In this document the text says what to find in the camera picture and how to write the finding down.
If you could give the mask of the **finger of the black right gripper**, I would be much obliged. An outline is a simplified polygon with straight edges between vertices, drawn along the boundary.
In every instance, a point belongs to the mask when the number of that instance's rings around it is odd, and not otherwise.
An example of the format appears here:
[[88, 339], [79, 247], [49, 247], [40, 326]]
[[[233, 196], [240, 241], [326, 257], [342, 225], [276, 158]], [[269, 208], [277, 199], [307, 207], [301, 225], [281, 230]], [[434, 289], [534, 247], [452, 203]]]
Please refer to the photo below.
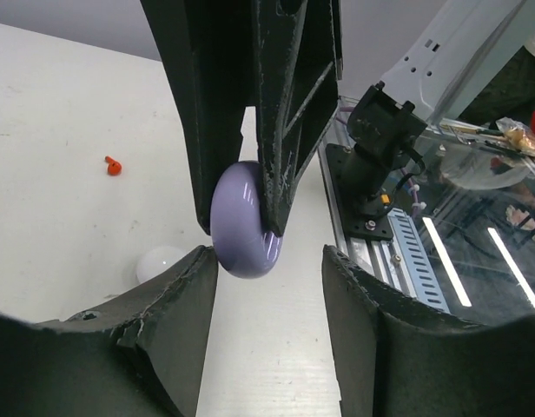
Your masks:
[[144, 1], [182, 122], [196, 218], [210, 231], [213, 193], [236, 162], [252, 101], [249, 1]]
[[283, 235], [298, 183], [337, 109], [336, 1], [255, 1], [254, 99], [262, 215]]

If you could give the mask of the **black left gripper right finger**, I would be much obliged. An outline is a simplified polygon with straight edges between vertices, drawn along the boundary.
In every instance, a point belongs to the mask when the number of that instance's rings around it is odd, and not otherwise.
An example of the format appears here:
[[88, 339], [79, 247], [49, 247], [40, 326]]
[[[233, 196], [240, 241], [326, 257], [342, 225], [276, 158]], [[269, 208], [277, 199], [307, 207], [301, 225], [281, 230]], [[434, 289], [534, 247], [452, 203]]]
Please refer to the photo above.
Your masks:
[[336, 247], [322, 285], [345, 416], [535, 416], [535, 315], [498, 326], [403, 295]]

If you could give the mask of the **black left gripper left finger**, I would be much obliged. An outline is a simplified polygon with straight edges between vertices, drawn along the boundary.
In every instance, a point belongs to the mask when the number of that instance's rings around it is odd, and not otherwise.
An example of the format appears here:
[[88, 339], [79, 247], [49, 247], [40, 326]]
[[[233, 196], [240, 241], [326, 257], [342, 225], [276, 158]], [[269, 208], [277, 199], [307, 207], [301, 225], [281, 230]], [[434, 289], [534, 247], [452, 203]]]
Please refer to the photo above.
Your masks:
[[193, 416], [218, 278], [213, 249], [66, 321], [0, 313], [0, 416]]

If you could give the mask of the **white earbud charging case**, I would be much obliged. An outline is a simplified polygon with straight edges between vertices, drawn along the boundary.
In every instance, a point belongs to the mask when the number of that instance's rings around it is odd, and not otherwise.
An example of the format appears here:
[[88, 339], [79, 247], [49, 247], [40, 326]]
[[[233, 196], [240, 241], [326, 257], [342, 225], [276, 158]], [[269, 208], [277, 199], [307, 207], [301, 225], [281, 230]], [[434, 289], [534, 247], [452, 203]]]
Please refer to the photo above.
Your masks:
[[175, 265], [186, 253], [173, 246], [160, 246], [142, 255], [135, 266], [135, 277], [143, 284]]

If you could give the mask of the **purple earbud charging case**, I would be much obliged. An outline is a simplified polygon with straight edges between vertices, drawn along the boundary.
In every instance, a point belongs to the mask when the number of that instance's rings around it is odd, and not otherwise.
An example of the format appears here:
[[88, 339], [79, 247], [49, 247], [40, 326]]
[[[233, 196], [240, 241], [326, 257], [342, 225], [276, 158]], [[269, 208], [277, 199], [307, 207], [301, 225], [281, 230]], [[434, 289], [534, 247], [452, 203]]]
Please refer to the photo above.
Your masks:
[[261, 217], [261, 167], [256, 161], [231, 165], [218, 181], [210, 209], [216, 257], [231, 275], [260, 278], [278, 261], [283, 239]]

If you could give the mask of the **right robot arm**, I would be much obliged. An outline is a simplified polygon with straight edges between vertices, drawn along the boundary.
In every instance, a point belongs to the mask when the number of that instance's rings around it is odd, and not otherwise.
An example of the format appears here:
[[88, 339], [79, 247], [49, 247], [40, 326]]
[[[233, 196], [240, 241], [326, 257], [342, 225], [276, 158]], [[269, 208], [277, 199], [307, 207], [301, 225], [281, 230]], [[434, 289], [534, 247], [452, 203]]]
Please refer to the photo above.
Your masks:
[[[282, 235], [295, 190], [338, 105], [335, 1], [145, 1], [142, 8], [182, 122], [197, 221], [241, 152], [254, 107], [261, 219]], [[535, 1], [449, 1], [382, 78], [384, 92], [439, 119], [493, 50], [535, 30]]]

